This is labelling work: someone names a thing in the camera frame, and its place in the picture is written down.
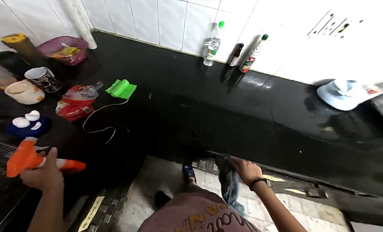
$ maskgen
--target kitchen counter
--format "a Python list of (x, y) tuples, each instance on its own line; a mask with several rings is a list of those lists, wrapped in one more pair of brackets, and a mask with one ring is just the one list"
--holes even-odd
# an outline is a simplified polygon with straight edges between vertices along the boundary
[[(101, 32), (93, 36), (98, 48), (81, 64), (57, 72), (64, 83), (58, 93), (26, 106), (0, 91), (0, 116), (35, 109), (52, 120), (37, 145), (59, 147), (60, 158), (86, 162), (87, 169), (121, 160), (124, 169), (130, 168), (131, 152), (158, 152), (165, 142), (197, 143), (292, 176), (383, 197), (383, 117), (369, 103), (339, 111), (319, 99), (316, 86), (253, 71), (230, 75), (225, 64), (206, 67), (199, 57)], [(126, 104), (102, 109), (86, 125), (89, 131), (116, 127), (109, 145), (103, 144), (112, 130), (88, 134), (83, 120), (70, 123), (55, 115), (56, 102), (73, 85), (104, 83), (95, 108), (124, 102), (104, 91), (116, 79), (127, 79), (136, 91)], [(133, 142), (125, 145), (127, 138)], [(84, 175), (72, 178), (85, 189), (93, 178), (106, 178), (97, 172), (82, 180)]]

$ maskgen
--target brown t-shirt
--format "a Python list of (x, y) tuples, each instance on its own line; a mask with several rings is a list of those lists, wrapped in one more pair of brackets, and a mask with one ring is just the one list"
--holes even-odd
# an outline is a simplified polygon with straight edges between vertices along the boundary
[(138, 232), (260, 232), (215, 193), (182, 193), (154, 212)]

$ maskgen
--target white pipe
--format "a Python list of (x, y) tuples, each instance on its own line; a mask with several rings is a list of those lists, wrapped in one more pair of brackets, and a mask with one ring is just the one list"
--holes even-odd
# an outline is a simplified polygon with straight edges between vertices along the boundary
[(81, 38), (88, 42), (88, 48), (96, 49), (97, 44), (92, 37), (90, 28), (88, 28), (87, 23), (82, 16), (75, 0), (62, 0), (62, 2), (75, 27), (77, 28)]

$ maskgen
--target white string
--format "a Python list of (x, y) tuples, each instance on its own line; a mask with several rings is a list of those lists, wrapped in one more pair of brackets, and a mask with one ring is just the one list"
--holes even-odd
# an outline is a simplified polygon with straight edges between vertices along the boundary
[[(94, 112), (92, 112), (92, 113), (86, 118), (86, 120), (84, 121), (84, 123), (83, 123), (83, 130), (85, 130), (85, 129), (84, 129), (84, 126), (86, 125), (87, 120), (88, 120), (88, 119), (91, 117), (91, 115), (93, 115), (95, 112), (101, 110), (102, 108), (106, 108), (106, 107), (109, 107), (109, 106), (122, 105), (122, 104), (127, 103), (127, 102), (128, 102), (128, 99), (127, 99), (127, 101), (125, 101), (125, 102), (123, 102), (123, 103), (106, 105), (106, 106), (103, 106), (103, 107), (101, 107), (101, 108), (99, 108), (99, 109), (94, 110)], [(100, 132), (100, 131), (103, 131), (103, 130), (107, 130), (108, 128), (112, 128), (114, 131), (113, 131), (113, 134), (112, 134), (112, 136), (110, 137), (110, 139), (109, 139), (106, 143), (104, 143), (104, 144), (107, 144), (107, 143), (113, 138), (114, 134), (116, 133), (116, 129), (115, 129), (114, 127), (109, 126), (109, 127), (105, 128), (105, 129), (102, 129), (102, 130), (91, 131), (91, 132), (86, 131), (86, 132), (87, 132), (87, 133), (96, 133), (96, 132)]]

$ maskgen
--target foot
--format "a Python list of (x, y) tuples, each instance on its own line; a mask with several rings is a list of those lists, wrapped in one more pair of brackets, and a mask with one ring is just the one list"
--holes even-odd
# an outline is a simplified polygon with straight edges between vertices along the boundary
[(192, 182), (196, 183), (196, 175), (194, 174), (194, 170), (192, 167), (183, 166), (182, 171), (183, 171), (184, 181), (186, 181), (187, 183), (192, 183)]
[(196, 179), (194, 177), (192, 177), (192, 176), (189, 177), (189, 183), (193, 183), (195, 181), (196, 181)]

